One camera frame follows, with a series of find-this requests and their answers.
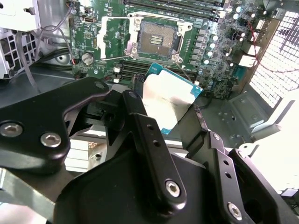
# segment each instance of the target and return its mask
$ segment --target cpu socket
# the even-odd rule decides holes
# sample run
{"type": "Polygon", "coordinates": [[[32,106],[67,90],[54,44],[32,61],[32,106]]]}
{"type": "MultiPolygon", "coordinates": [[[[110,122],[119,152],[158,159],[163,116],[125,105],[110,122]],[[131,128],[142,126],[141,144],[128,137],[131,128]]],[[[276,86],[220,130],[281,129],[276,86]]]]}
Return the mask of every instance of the cpu socket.
{"type": "Polygon", "coordinates": [[[130,18],[130,40],[126,55],[133,59],[152,61],[156,63],[182,63],[179,56],[184,42],[185,32],[192,30],[192,24],[181,19],[147,12],[135,12],[130,18]],[[164,25],[146,19],[157,18],[175,21],[176,26],[164,25]]]}

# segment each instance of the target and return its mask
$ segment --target screw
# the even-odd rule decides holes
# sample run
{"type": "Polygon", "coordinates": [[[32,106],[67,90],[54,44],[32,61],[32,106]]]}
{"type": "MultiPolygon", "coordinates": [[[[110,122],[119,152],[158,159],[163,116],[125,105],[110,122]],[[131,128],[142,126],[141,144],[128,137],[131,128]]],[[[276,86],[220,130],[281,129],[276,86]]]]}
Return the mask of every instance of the screw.
{"type": "Polygon", "coordinates": [[[220,140],[220,137],[217,134],[214,133],[213,136],[216,140],[218,140],[218,141],[220,140]]]}
{"type": "Polygon", "coordinates": [[[141,23],[140,19],[135,19],[135,23],[139,25],[141,23]]]}
{"type": "Polygon", "coordinates": [[[177,59],[177,55],[172,55],[172,56],[171,56],[171,59],[172,59],[173,61],[175,61],[175,60],[177,59]]]}
{"type": "Polygon", "coordinates": [[[61,137],[56,133],[45,133],[41,136],[41,143],[50,148],[56,148],[61,144],[61,137]]]}
{"type": "Polygon", "coordinates": [[[173,181],[166,181],[166,190],[173,196],[178,197],[181,193],[179,186],[173,181]]]}
{"type": "Polygon", "coordinates": [[[100,82],[95,82],[95,86],[100,88],[100,89],[103,89],[104,88],[104,85],[100,82]]]}
{"type": "Polygon", "coordinates": [[[235,206],[231,202],[228,203],[228,210],[232,214],[232,216],[236,218],[236,220],[239,220],[239,221],[242,220],[241,211],[238,209],[237,206],[235,206]]]}
{"type": "Polygon", "coordinates": [[[72,10],[71,10],[71,14],[72,14],[72,15],[75,15],[75,14],[77,14],[77,11],[76,11],[75,9],[72,9],[72,10]]]}
{"type": "Polygon", "coordinates": [[[0,134],[5,137],[17,137],[22,134],[23,128],[22,126],[16,123],[6,123],[1,125],[0,134]]]}

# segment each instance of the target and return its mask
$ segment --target motherboard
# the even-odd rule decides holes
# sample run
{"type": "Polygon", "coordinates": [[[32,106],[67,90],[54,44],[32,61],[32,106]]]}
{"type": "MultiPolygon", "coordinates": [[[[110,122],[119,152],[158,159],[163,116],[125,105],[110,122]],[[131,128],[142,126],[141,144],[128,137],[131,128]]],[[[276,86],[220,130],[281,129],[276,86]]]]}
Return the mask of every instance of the motherboard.
{"type": "Polygon", "coordinates": [[[129,85],[135,74],[158,63],[220,99],[228,98],[256,63],[258,42],[269,25],[257,0],[74,0],[68,5],[75,76],[129,85]]]}

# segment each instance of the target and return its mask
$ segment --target green circuit board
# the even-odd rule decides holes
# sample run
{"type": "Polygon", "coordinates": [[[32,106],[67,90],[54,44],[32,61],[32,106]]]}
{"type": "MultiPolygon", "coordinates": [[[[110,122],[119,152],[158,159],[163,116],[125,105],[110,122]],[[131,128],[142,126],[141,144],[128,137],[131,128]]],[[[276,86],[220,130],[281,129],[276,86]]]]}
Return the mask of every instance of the green circuit board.
{"type": "Polygon", "coordinates": [[[71,45],[77,62],[73,65],[75,76],[104,78],[114,74],[121,77],[121,83],[129,84],[135,73],[146,73],[156,62],[182,76],[185,72],[194,77],[205,93],[213,92],[216,98],[227,98],[242,78],[240,72],[235,74],[238,65],[230,66],[235,52],[242,50],[242,43],[231,36],[232,30],[246,36],[249,30],[234,18],[236,7],[242,9],[238,17],[248,21],[255,19],[248,11],[257,13],[260,8],[255,0],[70,3],[76,10],[70,17],[71,45]],[[141,22],[136,24],[133,18],[141,22]]]}

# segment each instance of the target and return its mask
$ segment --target red wire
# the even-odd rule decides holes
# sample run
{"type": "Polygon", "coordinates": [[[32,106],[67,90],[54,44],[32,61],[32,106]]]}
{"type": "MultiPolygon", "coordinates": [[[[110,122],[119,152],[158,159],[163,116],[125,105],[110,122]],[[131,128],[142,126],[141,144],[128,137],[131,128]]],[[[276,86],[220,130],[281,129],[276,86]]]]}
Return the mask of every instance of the red wire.
{"type": "Polygon", "coordinates": [[[275,73],[287,73],[287,72],[294,72],[294,71],[298,71],[299,69],[294,69],[294,70],[291,70],[291,71],[274,71],[274,70],[271,70],[271,69],[268,69],[267,67],[265,67],[263,64],[261,64],[260,60],[258,59],[257,57],[257,53],[256,53],[256,37],[254,35],[254,29],[251,25],[250,22],[248,22],[248,26],[252,32],[252,37],[253,37],[253,46],[254,46],[254,53],[255,53],[255,57],[256,57],[256,61],[257,61],[257,65],[261,65],[263,68],[265,68],[266,70],[270,71],[270,72],[275,72],[275,73]]]}

